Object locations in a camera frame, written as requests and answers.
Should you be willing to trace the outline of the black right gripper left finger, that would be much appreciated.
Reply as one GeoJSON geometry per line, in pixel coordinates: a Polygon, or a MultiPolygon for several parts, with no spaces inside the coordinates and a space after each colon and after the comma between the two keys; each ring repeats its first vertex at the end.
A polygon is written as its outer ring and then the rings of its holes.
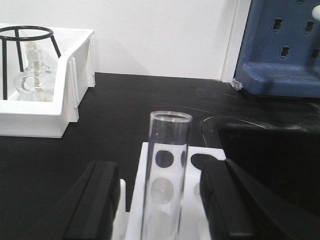
{"type": "Polygon", "coordinates": [[[82,176],[34,227],[36,240],[109,240],[120,200],[114,162],[90,162],[82,176]]]}

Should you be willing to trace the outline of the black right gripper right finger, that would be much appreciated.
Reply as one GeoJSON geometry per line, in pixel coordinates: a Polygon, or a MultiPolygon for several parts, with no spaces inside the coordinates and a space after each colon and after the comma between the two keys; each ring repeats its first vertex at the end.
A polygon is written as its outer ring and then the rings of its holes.
{"type": "Polygon", "coordinates": [[[200,196],[213,240],[318,240],[320,218],[279,197],[230,159],[207,160],[200,196]]]}

